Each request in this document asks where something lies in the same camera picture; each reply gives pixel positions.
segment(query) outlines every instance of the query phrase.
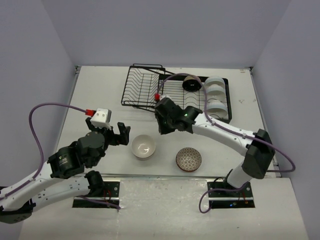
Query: dish rack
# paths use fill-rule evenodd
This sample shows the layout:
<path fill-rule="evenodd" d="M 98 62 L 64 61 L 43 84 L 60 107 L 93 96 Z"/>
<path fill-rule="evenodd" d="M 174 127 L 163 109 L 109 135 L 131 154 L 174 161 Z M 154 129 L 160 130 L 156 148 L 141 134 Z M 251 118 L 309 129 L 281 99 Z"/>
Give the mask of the dish rack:
<path fill-rule="evenodd" d="M 136 109 L 142 109 L 149 112 L 155 112 L 155 93 L 159 88 L 161 82 L 175 74 L 167 71 L 160 64 L 133 64 L 129 67 L 126 77 L 123 94 L 121 98 L 121 105 L 131 106 Z M 198 76 L 201 82 L 205 82 L 208 76 Z M 160 90 L 161 95 L 169 95 L 171 99 L 179 105 L 182 109 L 187 106 L 204 110 L 205 95 L 202 89 L 195 92 L 189 92 L 183 89 L 182 83 L 186 76 L 180 75 L 173 79 L 167 80 Z M 219 119 L 224 123 L 230 123 L 232 119 L 229 81 L 222 78 L 225 83 L 226 98 L 221 101 L 227 108 L 227 115 L 223 118 L 211 114 L 212 117 Z"/>

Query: cable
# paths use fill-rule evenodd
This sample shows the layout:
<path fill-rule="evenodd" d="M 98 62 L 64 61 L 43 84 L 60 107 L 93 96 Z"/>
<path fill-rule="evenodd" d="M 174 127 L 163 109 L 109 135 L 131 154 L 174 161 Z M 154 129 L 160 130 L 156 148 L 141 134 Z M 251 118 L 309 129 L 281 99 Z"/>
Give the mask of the cable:
<path fill-rule="evenodd" d="M 244 203 L 247 204 L 248 201 L 246 200 L 246 194 L 245 194 L 245 191 L 242 191 L 242 197 L 243 197 L 243 200 L 244 200 Z"/>
<path fill-rule="evenodd" d="M 35 106 L 34 108 L 31 109 L 30 113 L 29 113 L 29 126 L 30 126 L 30 129 L 31 129 L 31 132 L 32 132 L 32 135 L 34 137 L 34 140 L 39 148 L 39 152 L 40 152 L 40 164 L 39 164 L 39 167 L 37 169 L 37 171 L 34 173 L 34 175 L 31 177 L 31 180 L 27 180 L 25 181 L 24 183 L 22 183 L 20 186 L 18 186 L 17 188 L 13 189 L 12 191 L 8 192 L 7 194 L 4 195 L 4 197 L 0 197 L 0 201 L 3 200 L 4 198 L 14 194 L 15 192 L 17 192 L 18 190 L 22 189 L 23 187 L 25 187 L 26 185 L 28 185 L 33 179 L 35 179 L 39 173 L 41 172 L 41 169 L 42 169 L 42 166 L 44 165 L 44 152 L 42 150 L 42 147 L 41 147 L 41 144 L 39 142 L 39 139 L 37 137 L 37 134 L 35 132 L 35 129 L 34 129 L 34 125 L 32 123 L 32 115 L 34 114 L 34 111 L 40 107 L 43 107 L 43 106 L 60 106 L 60 107 L 65 107 L 65 108 L 70 108 L 70 109 L 74 109 L 74 110 L 78 110 L 80 112 L 83 112 L 83 113 L 86 113 L 87 111 L 84 110 L 84 109 L 81 109 L 79 107 L 76 107 L 76 106 L 71 106 L 71 105 L 68 105 L 68 104 L 63 104 L 63 103 L 57 103 L 57 102 L 45 102 L 45 103 L 42 103 L 42 104 L 39 104 L 37 106 Z"/>
<path fill-rule="evenodd" d="M 204 110 L 203 110 L 203 112 L 204 112 L 204 115 L 205 115 L 206 119 L 211 123 L 212 126 L 217 126 L 218 128 L 220 128 L 220 129 L 222 129 L 222 130 L 224 130 L 224 131 L 226 131 L 228 133 L 234 134 L 236 136 L 244 137 L 242 133 L 230 130 L 230 129 L 228 129 L 228 128 L 226 128 L 226 127 L 224 127 L 224 126 L 222 126 L 222 125 L 220 125 L 220 124 L 218 124 L 216 122 L 213 123 L 212 119 L 210 118 L 210 116 L 207 113 L 208 95 L 207 95 L 207 92 L 206 92 L 206 89 L 205 89 L 203 83 L 201 82 L 201 80 L 200 80 L 200 78 L 198 76 L 195 76 L 195 75 L 192 75 L 192 74 L 188 74 L 188 73 L 176 73 L 176 74 L 170 75 L 165 80 L 162 81 L 162 83 L 160 84 L 159 88 L 157 89 L 157 93 L 160 92 L 161 88 L 163 87 L 163 85 L 165 84 L 166 81 L 168 81 L 169 79 L 172 79 L 173 77 L 181 76 L 181 75 L 183 75 L 183 76 L 184 75 L 185 76 L 191 76 L 194 79 L 196 79 L 202 85 L 202 89 L 203 89 L 203 92 L 204 92 Z M 296 165 L 292 161 L 292 159 L 287 154 L 285 154 L 283 151 L 281 151 L 278 147 L 272 145 L 271 143 L 269 143 L 267 141 L 261 140 L 259 138 L 253 137 L 253 136 L 245 136 L 245 138 L 257 141 L 259 143 L 267 145 L 269 148 L 272 148 L 272 149 L 276 150 L 281 155 L 283 155 L 290 162 L 290 164 L 292 166 L 291 169 L 286 169 L 286 170 L 268 170 L 267 172 L 270 172 L 270 173 L 291 173 L 291 172 L 296 170 Z"/>
<path fill-rule="evenodd" d="M 222 180 L 223 180 L 224 178 L 223 178 L 222 176 L 219 176 L 219 177 L 217 177 L 215 180 L 213 180 L 212 183 L 215 184 L 219 179 L 222 179 Z"/>
<path fill-rule="evenodd" d="M 216 191 L 223 191 L 223 192 L 226 192 L 226 193 L 232 193 L 232 192 L 239 192 L 239 191 L 242 191 L 245 186 L 247 185 L 248 182 L 246 182 L 245 184 L 243 184 L 241 187 L 239 188 L 236 188 L 236 189 L 226 189 L 226 188 L 214 188 L 214 189 L 210 189 L 208 191 L 206 191 L 204 194 L 202 194 L 201 198 L 200 198 L 200 201 L 199 201 L 199 211 L 202 213 L 202 214 L 206 214 L 208 213 L 210 210 L 211 210 L 211 206 L 208 207 L 207 210 L 205 211 L 202 211 L 201 209 L 201 203 L 202 203 L 202 200 L 204 199 L 205 195 L 207 194 L 210 194 L 210 193 L 213 193 L 213 192 L 216 192 Z"/>
<path fill-rule="evenodd" d="M 118 205 L 116 205 L 116 204 L 113 204 L 113 203 L 109 203 L 109 202 L 107 202 L 107 201 L 91 200 L 91 199 L 89 199 L 89 198 L 87 198 L 87 197 L 85 197 L 85 196 L 78 196 L 78 198 L 84 199 L 84 200 L 86 200 L 86 201 L 88 201 L 88 202 L 91 202 L 91 203 L 103 204 L 103 205 L 107 205 L 107 206 L 109 206 L 109 207 L 114 207 L 114 208 L 116 208 L 116 209 L 118 209 L 118 210 L 121 209 L 120 206 L 118 206 Z"/>
<path fill-rule="evenodd" d="M 209 117 L 208 112 L 207 112 L 208 95 L 207 95 L 205 86 L 203 85 L 203 83 L 201 82 L 201 80 L 200 80 L 200 78 L 198 76 L 195 76 L 195 75 L 192 75 L 192 74 L 188 74 L 188 73 L 177 73 L 177 74 L 170 75 L 165 80 L 163 80 L 163 82 L 160 84 L 160 86 L 159 86 L 159 88 L 157 90 L 157 93 L 160 92 L 161 88 L 163 87 L 163 85 L 165 84 L 165 82 L 167 80 L 169 80 L 169 79 L 171 79 L 173 77 L 176 77 L 176 76 L 180 76 L 180 75 L 191 76 L 194 79 L 196 79 L 202 85 L 202 89 L 203 89 L 203 92 L 204 92 L 204 110 L 203 110 L 203 112 L 204 112 L 204 115 L 205 115 L 206 119 L 211 123 L 212 126 L 217 126 L 221 130 L 224 130 L 224 131 L 226 131 L 228 133 L 231 133 L 231 134 L 234 134 L 236 136 L 244 137 L 242 133 L 230 130 L 230 129 L 228 129 L 228 128 L 226 128 L 226 127 L 224 127 L 224 126 L 222 126 L 222 125 L 220 125 L 220 124 L 218 124 L 216 122 L 213 123 L 212 119 Z M 296 170 L 296 165 L 292 161 L 292 159 L 287 154 L 285 154 L 283 151 L 281 151 L 279 148 L 277 148 L 276 146 L 272 145 L 271 143 L 269 143 L 267 141 L 264 141 L 264 140 L 261 140 L 259 138 L 255 138 L 255 137 L 252 137 L 252 136 L 247 136 L 246 135 L 245 138 L 257 141 L 259 143 L 262 143 L 262 144 L 268 146 L 269 148 L 272 148 L 272 149 L 276 150 L 281 155 L 283 155 L 290 162 L 290 164 L 292 166 L 291 169 L 286 169 L 286 170 L 268 170 L 267 172 L 272 172 L 272 173 L 291 173 L 294 170 Z M 207 210 L 205 210 L 205 211 L 202 211 L 202 209 L 201 209 L 201 203 L 202 203 L 202 200 L 203 200 L 203 198 L 205 197 L 206 194 L 209 194 L 209 193 L 212 193 L 212 192 L 215 192 L 215 191 L 238 192 L 238 191 L 241 191 L 246 186 L 246 184 L 247 184 L 247 182 L 245 184 L 243 184 L 240 188 L 236 188 L 236 189 L 214 188 L 214 189 L 210 189 L 210 190 L 206 191 L 200 198 L 199 211 L 201 213 L 203 213 L 203 214 L 206 214 L 211 210 L 211 206 L 209 206 L 209 208 Z"/>
<path fill-rule="evenodd" d="M 235 203 L 238 203 L 241 198 L 241 194 L 239 194 L 238 200 Z"/>
<path fill-rule="evenodd" d="M 107 189 L 107 191 L 108 191 L 108 195 L 109 195 L 109 200 L 108 201 L 110 201 L 111 200 L 111 192 L 109 191 L 109 189 Z M 107 202 L 107 200 L 106 200 L 106 198 L 107 198 L 106 190 L 103 190 L 103 198 Z"/>

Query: red connector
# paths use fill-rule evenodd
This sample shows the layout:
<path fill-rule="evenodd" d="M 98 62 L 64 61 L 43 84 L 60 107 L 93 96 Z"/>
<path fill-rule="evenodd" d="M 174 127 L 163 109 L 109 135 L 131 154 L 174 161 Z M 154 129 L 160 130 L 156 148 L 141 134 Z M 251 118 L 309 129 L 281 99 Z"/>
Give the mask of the red connector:
<path fill-rule="evenodd" d="M 96 111 L 94 110 L 90 110 L 90 109 L 86 109 L 85 110 L 85 115 L 93 117 L 95 115 Z"/>
<path fill-rule="evenodd" d="M 156 102 L 159 102 L 159 101 L 160 101 L 160 94 L 159 94 L 159 93 L 156 93 L 156 94 L 154 95 L 154 100 L 155 100 Z"/>

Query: gray wall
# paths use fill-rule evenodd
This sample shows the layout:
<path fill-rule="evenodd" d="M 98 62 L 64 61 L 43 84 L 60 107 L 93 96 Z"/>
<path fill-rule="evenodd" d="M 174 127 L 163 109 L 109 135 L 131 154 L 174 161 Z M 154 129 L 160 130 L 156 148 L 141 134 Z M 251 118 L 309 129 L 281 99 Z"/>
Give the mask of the gray wall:
<path fill-rule="evenodd" d="M 292 156 L 290 174 L 310 239 L 320 239 L 320 1 L 292 0 L 253 68 L 272 140 Z M 288 166 L 279 157 L 282 169 Z"/>
<path fill-rule="evenodd" d="M 0 184 L 8 186 L 39 165 L 30 109 L 43 102 L 66 103 L 75 68 L 40 0 L 1 0 L 0 22 Z M 54 151 L 64 113 L 48 106 L 34 114 L 45 157 Z M 0 223 L 0 239 L 18 239 L 20 228 Z"/>
<path fill-rule="evenodd" d="M 77 65 L 248 67 L 290 0 L 43 0 Z"/>

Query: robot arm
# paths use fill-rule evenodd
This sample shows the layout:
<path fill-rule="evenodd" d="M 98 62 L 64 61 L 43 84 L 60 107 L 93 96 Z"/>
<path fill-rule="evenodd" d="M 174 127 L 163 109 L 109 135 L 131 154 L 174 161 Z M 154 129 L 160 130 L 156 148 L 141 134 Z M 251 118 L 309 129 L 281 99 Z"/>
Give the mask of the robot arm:
<path fill-rule="evenodd" d="M 0 189 L 0 222 L 18 223 L 51 203 L 101 191 L 104 183 L 99 172 L 74 176 L 83 173 L 85 168 L 96 166 L 109 145 L 129 143 L 131 128 L 118 122 L 120 134 L 115 134 L 110 118 L 110 110 L 98 108 L 92 111 L 92 117 L 86 119 L 91 132 L 50 156 L 36 178 L 32 178 L 32 173 L 18 183 Z"/>
<path fill-rule="evenodd" d="M 214 123 L 228 130 L 238 132 L 243 137 L 231 134 L 217 125 L 212 125 L 200 109 L 192 106 L 181 109 L 168 97 L 161 99 L 155 105 L 155 117 L 159 125 L 160 134 L 172 133 L 178 129 L 178 131 L 203 135 L 229 146 L 244 156 L 243 162 L 231 170 L 225 178 L 225 188 L 237 189 L 252 178 L 263 179 L 275 154 L 275 151 L 266 145 L 245 138 L 245 136 L 251 136 L 271 143 L 270 137 L 265 130 L 247 131 L 211 118 Z"/>

